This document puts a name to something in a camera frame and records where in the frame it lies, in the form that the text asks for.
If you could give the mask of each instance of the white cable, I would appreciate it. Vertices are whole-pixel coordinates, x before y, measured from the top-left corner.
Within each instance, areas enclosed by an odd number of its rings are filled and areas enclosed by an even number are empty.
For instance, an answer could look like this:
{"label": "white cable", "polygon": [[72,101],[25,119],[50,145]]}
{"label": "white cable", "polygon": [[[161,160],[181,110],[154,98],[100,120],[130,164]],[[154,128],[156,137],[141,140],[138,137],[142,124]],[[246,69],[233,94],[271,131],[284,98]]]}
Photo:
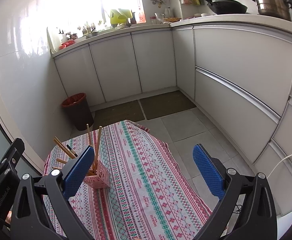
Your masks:
{"label": "white cable", "polygon": [[273,171],[277,168],[277,166],[278,166],[282,161],[286,160],[287,158],[289,158],[289,157],[291,157],[291,156],[292,156],[292,154],[289,155],[289,156],[287,156],[287,157],[285,157],[285,158],[282,159],[279,163],[277,163],[277,165],[275,166],[275,168],[273,168],[273,170],[271,171],[271,173],[267,176],[267,179],[269,178],[269,176],[273,173]]}

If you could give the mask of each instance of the yellow container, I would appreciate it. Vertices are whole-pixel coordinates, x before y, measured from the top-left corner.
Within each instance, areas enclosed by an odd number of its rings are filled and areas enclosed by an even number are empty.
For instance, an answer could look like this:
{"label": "yellow container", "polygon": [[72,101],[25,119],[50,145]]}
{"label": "yellow container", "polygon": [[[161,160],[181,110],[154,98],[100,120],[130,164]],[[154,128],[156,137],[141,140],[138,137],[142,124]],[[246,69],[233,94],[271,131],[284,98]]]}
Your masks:
{"label": "yellow container", "polygon": [[110,24],[125,23],[128,18],[132,18],[132,11],[129,9],[111,9]]}

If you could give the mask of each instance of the pink basket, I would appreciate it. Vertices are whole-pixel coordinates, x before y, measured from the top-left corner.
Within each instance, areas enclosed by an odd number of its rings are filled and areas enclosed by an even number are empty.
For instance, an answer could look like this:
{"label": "pink basket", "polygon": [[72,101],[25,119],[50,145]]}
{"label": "pink basket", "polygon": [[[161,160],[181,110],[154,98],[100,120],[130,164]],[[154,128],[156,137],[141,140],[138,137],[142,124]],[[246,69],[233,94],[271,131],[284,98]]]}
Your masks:
{"label": "pink basket", "polygon": [[92,188],[106,188],[110,187],[109,172],[107,168],[98,160],[97,175],[86,176],[84,182]]}

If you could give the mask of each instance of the metal screw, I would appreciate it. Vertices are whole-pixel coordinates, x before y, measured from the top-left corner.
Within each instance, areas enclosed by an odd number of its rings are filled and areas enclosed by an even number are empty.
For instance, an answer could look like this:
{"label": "metal screw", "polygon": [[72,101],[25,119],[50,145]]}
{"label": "metal screw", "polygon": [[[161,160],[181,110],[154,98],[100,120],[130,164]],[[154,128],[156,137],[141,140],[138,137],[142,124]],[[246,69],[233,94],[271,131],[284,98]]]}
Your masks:
{"label": "metal screw", "polygon": [[230,175],[235,175],[235,174],[236,174],[236,171],[235,171],[233,168],[228,169],[227,172],[228,172]]}
{"label": "metal screw", "polygon": [[50,174],[52,174],[53,176],[57,176],[60,173],[59,170],[53,170]]}
{"label": "metal screw", "polygon": [[265,174],[264,173],[258,173],[258,177],[260,177],[261,179],[265,179],[266,178],[266,176],[265,176]]}
{"label": "metal screw", "polygon": [[29,178],[29,174],[28,173],[25,173],[23,176],[22,176],[22,179],[28,179]]}

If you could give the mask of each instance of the blue gripper pad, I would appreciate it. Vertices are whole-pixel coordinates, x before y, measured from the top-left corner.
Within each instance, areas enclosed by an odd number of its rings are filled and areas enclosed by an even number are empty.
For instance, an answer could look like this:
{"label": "blue gripper pad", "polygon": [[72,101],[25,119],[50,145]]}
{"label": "blue gripper pad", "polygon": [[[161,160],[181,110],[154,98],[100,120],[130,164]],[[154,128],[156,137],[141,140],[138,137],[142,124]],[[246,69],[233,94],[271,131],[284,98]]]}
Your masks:
{"label": "blue gripper pad", "polygon": [[199,145],[194,146],[193,158],[210,192],[221,200],[225,194],[223,178]]}
{"label": "blue gripper pad", "polygon": [[87,146],[75,159],[62,168],[63,196],[66,200],[75,196],[95,158],[94,148]]}

